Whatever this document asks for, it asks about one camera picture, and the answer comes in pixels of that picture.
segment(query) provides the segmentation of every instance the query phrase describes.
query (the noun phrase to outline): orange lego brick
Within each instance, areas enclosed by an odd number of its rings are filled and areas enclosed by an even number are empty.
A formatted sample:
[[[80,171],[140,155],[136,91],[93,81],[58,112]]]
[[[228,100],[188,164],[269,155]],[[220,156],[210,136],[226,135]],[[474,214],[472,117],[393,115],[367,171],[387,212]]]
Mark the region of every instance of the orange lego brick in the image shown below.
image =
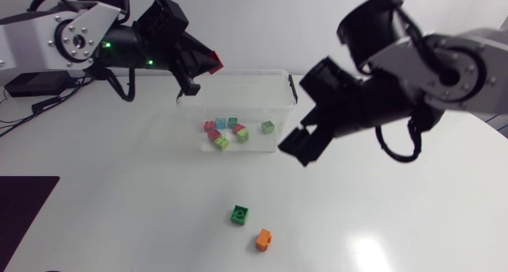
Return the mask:
[[[260,251],[266,251],[270,246],[271,232],[261,229],[260,235],[256,239],[256,248]]]

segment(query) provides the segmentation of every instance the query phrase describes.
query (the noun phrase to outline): green lego brick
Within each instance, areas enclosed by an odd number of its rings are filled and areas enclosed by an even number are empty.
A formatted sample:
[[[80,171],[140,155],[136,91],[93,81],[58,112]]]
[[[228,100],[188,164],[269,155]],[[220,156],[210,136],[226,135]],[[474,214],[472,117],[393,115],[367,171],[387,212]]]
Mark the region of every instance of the green lego brick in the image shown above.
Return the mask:
[[[214,143],[215,143],[215,146],[217,146],[217,148],[224,150],[228,147],[229,140],[227,140],[224,136],[221,136],[221,137],[217,138],[214,141]]]
[[[238,141],[241,143],[244,143],[248,140],[248,130],[246,128],[243,128],[239,132],[237,132]]]
[[[236,117],[230,117],[228,119],[228,128],[233,128],[237,124],[238,124],[238,118],[236,118]]]
[[[261,124],[261,128],[263,129],[264,133],[270,133],[275,130],[275,125],[273,125],[271,121],[265,121]]]
[[[248,209],[235,205],[233,213],[231,214],[231,221],[235,224],[244,225],[247,220]]]

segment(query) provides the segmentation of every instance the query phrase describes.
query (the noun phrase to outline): white tabletop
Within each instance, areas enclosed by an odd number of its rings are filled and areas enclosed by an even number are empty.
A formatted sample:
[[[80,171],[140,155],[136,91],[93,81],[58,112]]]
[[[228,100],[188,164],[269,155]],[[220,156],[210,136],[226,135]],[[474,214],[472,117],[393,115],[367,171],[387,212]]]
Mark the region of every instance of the white tabletop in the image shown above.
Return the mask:
[[[303,168],[281,152],[198,151],[176,82],[138,81],[133,103],[96,82],[0,139],[3,175],[61,177],[7,271],[508,270],[508,141],[476,117],[446,113],[411,164],[369,130]],[[298,90],[285,132],[313,106]],[[406,121],[384,132],[411,152]],[[249,208],[243,227],[234,205]]]

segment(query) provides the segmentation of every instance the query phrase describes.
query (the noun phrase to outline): white wall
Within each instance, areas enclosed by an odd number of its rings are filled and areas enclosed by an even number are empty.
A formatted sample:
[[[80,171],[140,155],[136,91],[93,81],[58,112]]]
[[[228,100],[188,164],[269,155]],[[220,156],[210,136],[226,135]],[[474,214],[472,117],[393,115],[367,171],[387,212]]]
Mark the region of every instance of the white wall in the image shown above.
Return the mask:
[[[189,18],[189,32],[216,49],[228,69],[282,68],[304,74],[331,55],[353,69],[335,31],[341,19],[365,0],[175,0]],[[459,33],[498,28],[507,0],[406,0],[422,29]],[[0,17],[20,13],[31,0],[0,0]],[[132,18],[153,0],[131,0]]]

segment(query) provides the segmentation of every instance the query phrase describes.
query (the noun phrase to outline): black power supply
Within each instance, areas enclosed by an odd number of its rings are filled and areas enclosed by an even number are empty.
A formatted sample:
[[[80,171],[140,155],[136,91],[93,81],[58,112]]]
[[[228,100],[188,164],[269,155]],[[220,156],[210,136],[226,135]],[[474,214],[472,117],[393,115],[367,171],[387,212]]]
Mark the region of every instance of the black power supply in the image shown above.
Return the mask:
[[[11,97],[35,97],[59,95],[74,85],[67,83],[71,76],[67,71],[21,74],[5,85]]]

